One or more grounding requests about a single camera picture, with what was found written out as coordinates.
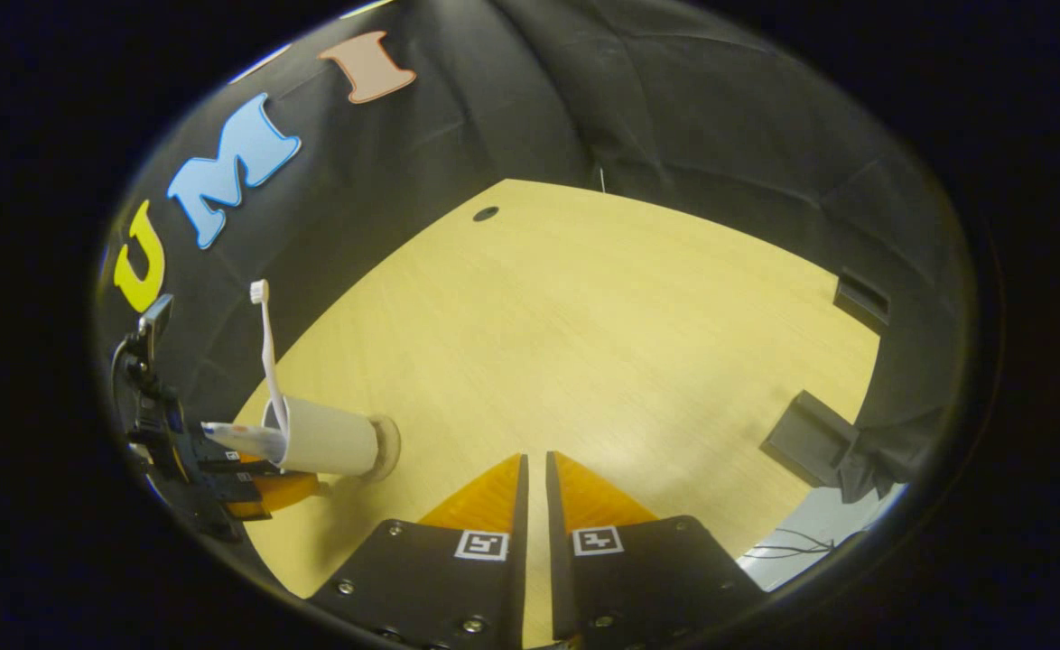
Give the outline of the black table bracket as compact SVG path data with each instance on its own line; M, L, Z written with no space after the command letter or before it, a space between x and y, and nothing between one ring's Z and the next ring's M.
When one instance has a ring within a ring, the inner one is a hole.
M787 405L758 447L808 486L840 488L841 468L859 438L855 425L802 391Z
M881 338L888 332L893 320L890 297L874 283L870 283L866 277L850 268L843 267L837 274L832 304L864 328L872 330Z

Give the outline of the white toothbrush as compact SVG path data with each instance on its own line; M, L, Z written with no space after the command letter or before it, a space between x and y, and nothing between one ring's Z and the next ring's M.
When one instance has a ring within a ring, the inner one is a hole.
M279 386L277 374L275 373L275 342L273 323L269 309L270 285L266 279L257 280L249 285L249 299L259 308L262 322L262 350L261 359L265 370L267 391L270 394L270 402L273 405L273 418L286 441L290 440L290 419L286 410L285 396Z

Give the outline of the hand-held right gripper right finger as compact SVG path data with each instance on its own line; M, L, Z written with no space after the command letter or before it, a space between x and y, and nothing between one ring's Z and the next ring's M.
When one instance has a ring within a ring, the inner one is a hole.
M767 601L694 515L655 515L554 450L545 469L558 642L689 645Z

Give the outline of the white cup with wooden handle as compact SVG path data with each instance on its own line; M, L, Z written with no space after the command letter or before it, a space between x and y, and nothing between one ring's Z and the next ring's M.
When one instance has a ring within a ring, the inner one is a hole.
M288 417L279 469L332 476L365 476L377 462L377 431L367 416L284 396Z

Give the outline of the white toothpaste tube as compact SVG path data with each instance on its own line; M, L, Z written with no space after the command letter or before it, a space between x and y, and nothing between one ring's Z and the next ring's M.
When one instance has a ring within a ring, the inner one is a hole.
M240 425L227 422L202 422L201 432L220 447L255 456L261 460L281 462L287 452L285 433L266 425Z

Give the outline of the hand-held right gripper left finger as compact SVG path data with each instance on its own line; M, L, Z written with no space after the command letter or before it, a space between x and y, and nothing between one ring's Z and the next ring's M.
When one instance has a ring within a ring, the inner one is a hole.
M513 454L419 521L382 521L310 602L409 650L523 650L527 506Z

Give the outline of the round wooden coaster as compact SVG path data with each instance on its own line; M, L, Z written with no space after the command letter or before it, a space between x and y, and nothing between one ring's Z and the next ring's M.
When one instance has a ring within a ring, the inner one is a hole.
M396 469L401 456L402 441L398 424L389 416L375 414L368 417L377 440L377 456L373 468L363 476L367 482L378 482L388 478Z

